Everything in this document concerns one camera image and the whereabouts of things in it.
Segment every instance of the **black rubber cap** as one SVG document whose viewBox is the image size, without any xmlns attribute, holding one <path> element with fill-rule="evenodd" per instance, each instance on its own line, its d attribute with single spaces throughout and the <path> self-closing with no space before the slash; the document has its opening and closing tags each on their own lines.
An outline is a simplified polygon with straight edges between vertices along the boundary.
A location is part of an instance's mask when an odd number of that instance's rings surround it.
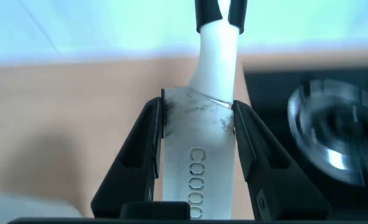
<svg viewBox="0 0 368 224">
<path fill-rule="evenodd" d="M 239 28 L 239 34 L 245 31 L 247 0 L 232 0 L 229 7 L 228 21 Z"/>
<path fill-rule="evenodd" d="M 245 27 L 247 0 L 231 0 L 228 21 L 239 28 L 242 34 Z M 201 32 L 202 26 L 222 19 L 218 0 L 195 0 L 196 31 Z"/>
</svg>

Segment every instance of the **light blue wall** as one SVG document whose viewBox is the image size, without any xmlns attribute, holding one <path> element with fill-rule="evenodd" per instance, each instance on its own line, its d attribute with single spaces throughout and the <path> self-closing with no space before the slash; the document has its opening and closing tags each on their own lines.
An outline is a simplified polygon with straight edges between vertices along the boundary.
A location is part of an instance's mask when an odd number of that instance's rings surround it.
<svg viewBox="0 0 368 224">
<path fill-rule="evenodd" d="M 196 55 L 195 24 L 193 0 L 0 0 L 0 60 Z M 248 0 L 241 52 L 367 46 L 368 0 Z"/>
</svg>

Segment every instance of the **black clamp jaw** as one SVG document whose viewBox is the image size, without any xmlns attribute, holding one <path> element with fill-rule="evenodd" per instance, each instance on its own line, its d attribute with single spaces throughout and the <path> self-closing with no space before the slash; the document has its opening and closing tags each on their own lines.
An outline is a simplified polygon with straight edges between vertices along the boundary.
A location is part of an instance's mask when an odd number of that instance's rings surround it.
<svg viewBox="0 0 368 224">
<path fill-rule="evenodd" d="M 234 101 L 232 109 L 240 163 L 255 219 L 327 219 L 330 209 L 328 201 L 252 108 L 241 101 Z M 162 94 L 162 97 L 145 104 L 95 194 L 91 203 L 94 219 L 31 218 L 13 223 L 214 222 L 190 221 L 187 202 L 152 202 L 154 180 L 159 177 L 164 120 Z"/>
</svg>

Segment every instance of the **black machine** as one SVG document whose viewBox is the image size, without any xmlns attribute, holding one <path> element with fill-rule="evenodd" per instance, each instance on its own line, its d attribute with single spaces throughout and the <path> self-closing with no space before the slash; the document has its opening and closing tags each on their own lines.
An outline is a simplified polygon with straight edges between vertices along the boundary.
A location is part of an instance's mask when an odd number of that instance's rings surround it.
<svg viewBox="0 0 368 224">
<path fill-rule="evenodd" d="M 199 11 L 214 2 L 203 1 L 196 1 L 198 27 L 219 19 Z M 244 12 L 232 17 L 242 32 Z M 245 71 L 245 79 L 252 107 L 234 101 L 231 109 L 255 220 L 191 220 L 187 202 L 153 202 L 167 116 L 162 90 L 94 196 L 95 218 L 11 223 L 367 223 L 368 68 Z"/>
<path fill-rule="evenodd" d="M 144 106 L 98 189 L 92 201 L 95 218 L 29 218 L 12 223 L 367 223 L 368 166 L 360 170 L 360 184 L 332 177 L 310 162 L 290 131 L 287 105 L 297 88 L 308 89 L 315 80 L 340 80 L 368 90 L 368 68 L 247 73 L 245 78 L 252 107 L 235 101 L 232 109 L 255 221 L 190 220 L 187 202 L 152 202 L 166 110 L 162 93 Z M 270 92 L 271 87 L 277 92 Z M 326 112 L 340 115 L 332 108 Z M 361 125 L 365 136 L 353 139 L 368 139 L 368 111 L 363 113 L 358 116 L 364 116 L 359 119 L 365 122 Z M 366 151 L 359 157 L 368 157 L 367 148 L 356 149 Z"/>
</svg>

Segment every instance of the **scuff mark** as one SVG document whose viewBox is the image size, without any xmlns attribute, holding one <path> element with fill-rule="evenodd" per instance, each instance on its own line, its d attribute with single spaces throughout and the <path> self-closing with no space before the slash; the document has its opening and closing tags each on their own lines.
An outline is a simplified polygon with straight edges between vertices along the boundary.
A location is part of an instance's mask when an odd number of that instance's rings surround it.
<svg viewBox="0 0 368 224">
<path fill-rule="evenodd" d="M 226 132 L 232 131 L 234 129 L 232 122 L 229 122 L 229 121 L 230 119 L 227 119 L 227 120 L 220 119 L 221 128 Z"/>
<path fill-rule="evenodd" d="M 211 107 L 212 105 L 203 105 L 203 106 L 197 106 L 195 108 L 189 108 L 189 109 L 186 109 L 184 112 L 185 113 L 190 113 L 190 112 L 193 112 L 193 111 L 197 111 L 197 110 L 206 110 L 207 108 Z"/>
<path fill-rule="evenodd" d="M 168 130 L 164 133 L 164 137 L 168 137 L 170 134 L 172 134 L 172 130 Z"/>
<path fill-rule="evenodd" d="M 222 129 L 227 128 L 227 122 L 224 121 L 223 119 L 220 119 L 221 125 L 222 125 Z"/>
<path fill-rule="evenodd" d="M 175 107 L 175 105 L 174 105 L 174 102 L 172 100 L 171 101 L 166 101 L 167 111 L 174 109 L 174 107 Z"/>
</svg>

